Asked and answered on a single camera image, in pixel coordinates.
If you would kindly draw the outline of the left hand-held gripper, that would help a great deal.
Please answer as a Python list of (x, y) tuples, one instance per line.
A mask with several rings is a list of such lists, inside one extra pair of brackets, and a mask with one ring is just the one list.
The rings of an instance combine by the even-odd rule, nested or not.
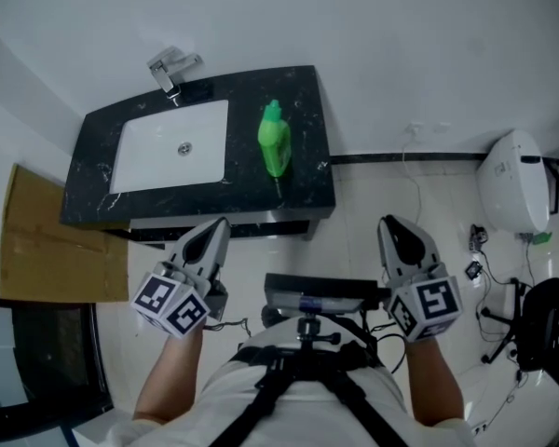
[(169, 261), (147, 273), (131, 307), (147, 322), (182, 339), (208, 318), (220, 321), (227, 290), (217, 279), (225, 264), (231, 229), (221, 217), (202, 223), (175, 243)]

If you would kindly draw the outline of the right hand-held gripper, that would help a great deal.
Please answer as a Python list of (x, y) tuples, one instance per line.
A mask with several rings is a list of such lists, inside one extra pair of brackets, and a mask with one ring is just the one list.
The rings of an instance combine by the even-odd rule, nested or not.
[(463, 314), (459, 287), (433, 238), (416, 223), (387, 215), (379, 220), (381, 259), (390, 278), (388, 313), (407, 342), (446, 332)]

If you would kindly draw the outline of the green plastic bottle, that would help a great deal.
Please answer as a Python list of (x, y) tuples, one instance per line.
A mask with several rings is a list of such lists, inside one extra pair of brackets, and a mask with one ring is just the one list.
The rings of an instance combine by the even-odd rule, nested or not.
[(268, 174), (281, 177), (292, 156), (291, 130), (283, 119), (278, 100), (272, 100), (266, 107), (259, 124), (257, 141)]

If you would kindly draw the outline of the person's right forearm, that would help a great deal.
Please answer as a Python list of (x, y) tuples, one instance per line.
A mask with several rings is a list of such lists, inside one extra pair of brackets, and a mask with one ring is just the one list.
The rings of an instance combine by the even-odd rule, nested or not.
[(434, 427), (449, 419), (464, 419), (464, 401), (455, 376), (435, 338), (405, 344), (414, 418)]

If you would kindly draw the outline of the person's left forearm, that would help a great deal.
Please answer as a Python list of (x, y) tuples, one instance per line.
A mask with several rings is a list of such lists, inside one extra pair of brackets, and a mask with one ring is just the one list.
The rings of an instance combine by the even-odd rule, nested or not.
[(202, 342), (201, 327), (183, 339), (167, 339), (140, 392), (134, 420), (164, 425), (191, 409), (196, 397)]

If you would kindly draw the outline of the black chest-mounted monitor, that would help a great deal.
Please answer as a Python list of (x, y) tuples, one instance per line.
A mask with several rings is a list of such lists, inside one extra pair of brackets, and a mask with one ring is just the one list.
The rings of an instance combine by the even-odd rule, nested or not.
[(266, 274), (266, 305), (285, 317), (300, 314), (344, 315), (377, 310), (391, 297), (374, 280)]

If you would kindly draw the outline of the white rectangular sink basin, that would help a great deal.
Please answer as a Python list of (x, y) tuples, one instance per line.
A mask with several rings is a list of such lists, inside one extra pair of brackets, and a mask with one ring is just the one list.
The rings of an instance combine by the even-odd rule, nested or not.
[(225, 175), (229, 101), (132, 119), (122, 127), (112, 194), (218, 183)]

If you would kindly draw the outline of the white toilet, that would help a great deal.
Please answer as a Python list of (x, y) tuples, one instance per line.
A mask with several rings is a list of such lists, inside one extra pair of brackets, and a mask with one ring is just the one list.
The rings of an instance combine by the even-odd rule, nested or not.
[(484, 213), (497, 230), (540, 233), (550, 220), (549, 185), (536, 141), (515, 129), (500, 138), (476, 172)]

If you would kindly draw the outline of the black chest harness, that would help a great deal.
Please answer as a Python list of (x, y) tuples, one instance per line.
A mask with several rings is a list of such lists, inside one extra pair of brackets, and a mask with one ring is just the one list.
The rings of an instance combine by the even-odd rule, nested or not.
[(335, 322), (356, 339), (341, 345), (336, 352), (317, 349), (317, 342), (339, 345), (341, 334), (320, 333), (320, 316), (306, 313), (297, 320), (299, 348), (248, 346), (239, 349), (232, 358), (249, 366), (266, 367), (265, 375), (255, 384), (257, 394), (243, 413), (218, 436), (210, 447), (240, 447), (257, 424), (269, 417), (277, 401), (295, 382), (318, 382), (333, 393), (359, 421), (375, 443), (386, 441), (388, 447), (408, 447), (400, 435), (371, 406), (366, 394), (349, 376), (362, 368), (382, 365), (377, 354), (378, 340), (368, 324), (358, 327), (353, 321), (335, 315)]

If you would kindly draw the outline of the brown cardboard sheet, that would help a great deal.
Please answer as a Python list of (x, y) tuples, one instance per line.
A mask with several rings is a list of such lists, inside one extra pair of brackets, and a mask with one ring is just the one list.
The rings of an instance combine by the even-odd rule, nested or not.
[(0, 297), (57, 304), (128, 301), (128, 242), (60, 223), (63, 198), (61, 186), (13, 166), (0, 237)]

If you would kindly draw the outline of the black office chair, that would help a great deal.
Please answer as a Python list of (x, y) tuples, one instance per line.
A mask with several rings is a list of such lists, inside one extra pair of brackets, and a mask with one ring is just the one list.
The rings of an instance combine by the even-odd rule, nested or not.
[(511, 278), (514, 307), (511, 319), (483, 308), (478, 318), (490, 318), (509, 327), (492, 355), (481, 357), (491, 364), (509, 344), (515, 344), (515, 361), (523, 373), (543, 371), (559, 386), (559, 278), (546, 279), (530, 288)]

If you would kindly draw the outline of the black framed glass door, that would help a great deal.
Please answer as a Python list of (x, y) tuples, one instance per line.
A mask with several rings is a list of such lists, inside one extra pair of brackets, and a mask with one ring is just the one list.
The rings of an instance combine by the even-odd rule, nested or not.
[(0, 407), (0, 442), (76, 427), (114, 408), (100, 353), (95, 304), (0, 298), (13, 315), (24, 401)]

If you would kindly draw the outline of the black marble vanity table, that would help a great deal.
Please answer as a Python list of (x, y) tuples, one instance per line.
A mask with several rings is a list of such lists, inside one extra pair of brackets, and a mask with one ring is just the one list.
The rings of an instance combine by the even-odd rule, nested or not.
[[(176, 104), (154, 90), (87, 114), (66, 179), (61, 222), (143, 244), (172, 242), (218, 217), (229, 221), (234, 238), (312, 238), (335, 207), (316, 69), (292, 66), (187, 82), (178, 106), (220, 100), (229, 104), (222, 180), (133, 193), (110, 191), (123, 126)], [(257, 141), (264, 107), (272, 100), (279, 101), (291, 130), (291, 163), (278, 179), (267, 173)]]

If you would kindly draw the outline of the person's white shirt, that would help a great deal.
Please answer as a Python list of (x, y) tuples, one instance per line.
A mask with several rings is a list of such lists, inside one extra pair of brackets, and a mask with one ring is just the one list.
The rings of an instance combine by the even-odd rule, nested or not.
[[(339, 345), (317, 342), (314, 347), (336, 352), (356, 339), (335, 322), (322, 317), (320, 333), (341, 334)], [(248, 346), (299, 348), (297, 319), (287, 318), (251, 337)], [(160, 425), (131, 420), (113, 426), (105, 447), (210, 447), (254, 400), (255, 384), (266, 367), (230, 360), (196, 389), (191, 409)], [(383, 366), (362, 368), (348, 376), (362, 388), (371, 406), (395, 429), (408, 447), (475, 447), (469, 424), (449, 419), (427, 427), (414, 418), (411, 396), (405, 399)], [(295, 382), (279, 398), (273, 413), (261, 420), (240, 447), (388, 447), (377, 444), (337, 397), (318, 382)]]

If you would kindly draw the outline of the chrome faucet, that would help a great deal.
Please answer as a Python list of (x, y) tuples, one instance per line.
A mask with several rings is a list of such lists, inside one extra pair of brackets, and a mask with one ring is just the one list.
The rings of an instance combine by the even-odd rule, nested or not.
[(173, 100), (181, 94), (183, 72), (201, 62), (202, 59), (197, 53), (185, 53), (175, 46), (170, 46), (152, 58), (147, 67), (166, 97)]

